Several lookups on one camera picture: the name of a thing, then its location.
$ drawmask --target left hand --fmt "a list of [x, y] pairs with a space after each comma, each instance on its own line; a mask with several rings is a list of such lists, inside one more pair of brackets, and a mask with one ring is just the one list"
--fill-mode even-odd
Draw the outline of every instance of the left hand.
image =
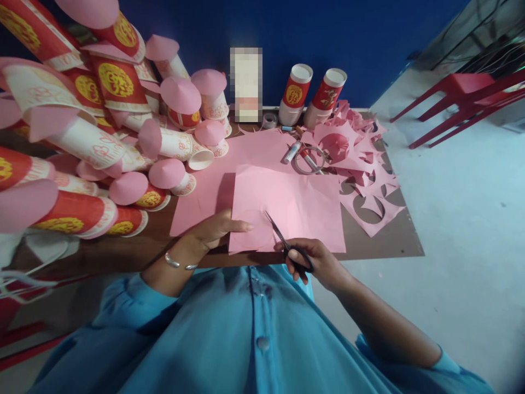
[[220, 239], [230, 232], [246, 233], [252, 231], [253, 226], [243, 221], [231, 219], [231, 209], [225, 209], [193, 227], [187, 235], [197, 241], [207, 250], [220, 245]]

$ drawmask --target bangle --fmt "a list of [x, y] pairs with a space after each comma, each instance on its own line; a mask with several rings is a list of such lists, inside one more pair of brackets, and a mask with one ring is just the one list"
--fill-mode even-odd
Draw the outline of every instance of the bangle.
[[[170, 256], [170, 253], [169, 252], [166, 252], [166, 254], [164, 255], [164, 260], [166, 260], [166, 263], [168, 263], [170, 266], [172, 266], [173, 268], [179, 268], [180, 267], [180, 263], [176, 262], [175, 260], [173, 260]], [[193, 265], [187, 265], [186, 267], [184, 267], [184, 269], [186, 271], [193, 271], [195, 270], [196, 268], [198, 267], [198, 264], [193, 264]]]

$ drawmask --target shirt button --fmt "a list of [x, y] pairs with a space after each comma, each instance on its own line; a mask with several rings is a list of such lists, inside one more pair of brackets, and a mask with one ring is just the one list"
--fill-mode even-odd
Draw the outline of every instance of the shirt button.
[[266, 337], [257, 338], [257, 346], [260, 350], [266, 351], [270, 348], [270, 341]]

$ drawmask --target brown table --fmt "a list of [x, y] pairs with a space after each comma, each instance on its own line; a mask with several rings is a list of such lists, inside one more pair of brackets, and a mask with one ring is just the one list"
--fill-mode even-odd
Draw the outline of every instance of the brown table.
[[[232, 127], [234, 130], [232, 135], [235, 135], [237, 126], [232, 124]], [[242, 125], [242, 127], [243, 129], [250, 129], [249, 125]], [[4, 132], [0, 136], [0, 144], [39, 157], [47, 157], [51, 154], [46, 148], [37, 144], [29, 144], [11, 132]], [[384, 150], [383, 143], [377, 143], [377, 148]], [[351, 184], [344, 184], [343, 190], [345, 193], [351, 193], [353, 188]], [[405, 205], [401, 189], [392, 193], [387, 200], [396, 205]], [[360, 207], [363, 202], [364, 199], [357, 198], [356, 207]], [[54, 262], [44, 268], [41, 274], [76, 276], [143, 270], [154, 260], [161, 257], [176, 241], [169, 235], [176, 206], [177, 198], [172, 198], [170, 204], [162, 211], [151, 212], [147, 227], [135, 237], [103, 236], [90, 241], [81, 241], [80, 249], [76, 254]], [[401, 211], [373, 238], [370, 238], [363, 231], [344, 208], [341, 211], [347, 252], [336, 254], [338, 259], [355, 260], [424, 255], [407, 208]], [[361, 212], [358, 209], [358, 212], [364, 220], [370, 221], [370, 223], [379, 221], [379, 218], [369, 210], [362, 210]], [[200, 267], [275, 264], [282, 261], [280, 253], [246, 252], [228, 256], [227, 252], [226, 245], [213, 250], [204, 258]], [[38, 264], [39, 260], [32, 252], [25, 245], [21, 245], [10, 268], [25, 270]]]

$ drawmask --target white floor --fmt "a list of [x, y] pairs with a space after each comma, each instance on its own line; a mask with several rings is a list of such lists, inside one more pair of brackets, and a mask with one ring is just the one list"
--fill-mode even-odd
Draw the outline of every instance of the white floor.
[[[525, 367], [525, 135], [477, 123], [429, 149], [408, 145], [439, 124], [388, 119], [437, 81], [412, 70], [373, 106], [426, 256], [345, 262], [345, 267], [498, 393], [515, 392]], [[359, 333], [317, 282], [316, 302], [339, 330]]]

